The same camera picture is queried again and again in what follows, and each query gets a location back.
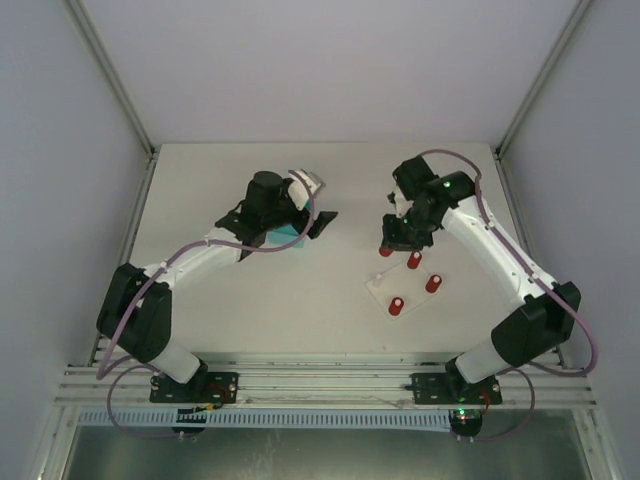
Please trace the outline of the red large spring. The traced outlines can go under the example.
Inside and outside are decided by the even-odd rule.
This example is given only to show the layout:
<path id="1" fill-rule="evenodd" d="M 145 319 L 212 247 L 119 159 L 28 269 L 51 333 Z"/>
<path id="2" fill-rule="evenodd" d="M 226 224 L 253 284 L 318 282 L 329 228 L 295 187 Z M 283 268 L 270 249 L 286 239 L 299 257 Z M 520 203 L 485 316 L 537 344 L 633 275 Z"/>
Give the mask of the red large spring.
<path id="1" fill-rule="evenodd" d="M 437 274 L 433 274 L 429 277 L 425 284 L 425 291 L 430 294 L 434 294 L 438 291 L 442 285 L 442 277 Z"/>

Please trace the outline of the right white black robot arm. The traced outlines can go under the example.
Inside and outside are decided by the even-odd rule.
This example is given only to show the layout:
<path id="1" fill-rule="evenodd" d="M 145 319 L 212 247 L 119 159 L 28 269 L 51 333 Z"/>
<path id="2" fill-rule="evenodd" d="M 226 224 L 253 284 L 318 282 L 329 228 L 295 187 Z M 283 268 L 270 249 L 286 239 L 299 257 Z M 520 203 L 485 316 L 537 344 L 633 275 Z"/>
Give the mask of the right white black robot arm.
<path id="1" fill-rule="evenodd" d="M 483 199 L 479 177 L 439 176 L 422 155 L 402 162 L 392 177 L 388 200 L 395 211 L 383 217 L 382 250 L 418 253 L 443 230 L 467 248 L 510 310 L 487 340 L 447 363 L 455 390 L 527 364 L 570 338 L 579 289 L 558 283 L 516 244 Z"/>

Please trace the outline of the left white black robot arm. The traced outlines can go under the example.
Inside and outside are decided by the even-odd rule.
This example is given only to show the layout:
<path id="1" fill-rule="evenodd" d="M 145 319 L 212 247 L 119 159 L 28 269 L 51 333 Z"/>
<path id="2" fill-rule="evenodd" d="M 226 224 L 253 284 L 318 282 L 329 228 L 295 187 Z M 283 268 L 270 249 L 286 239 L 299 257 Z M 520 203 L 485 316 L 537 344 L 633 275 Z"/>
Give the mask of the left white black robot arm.
<path id="1" fill-rule="evenodd" d="M 253 253 L 278 253 L 306 238 L 317 238 L 337 216 L 334 211 L 316 209 L 324 186 L 323 180 L 305 170 L 291 170 L 285 177 L 259 171 L 249 181 L 244 198 L 201 239 L 144 268 L 130 263 L 119 266 L 97 319 L 99 333 L 109 340 L 97 377 L 103 379 L 116 367 L 111 357 L 117 348 L 178 384 L 202 375 L 203 361 L 173 337 L 178 288 Z"/>

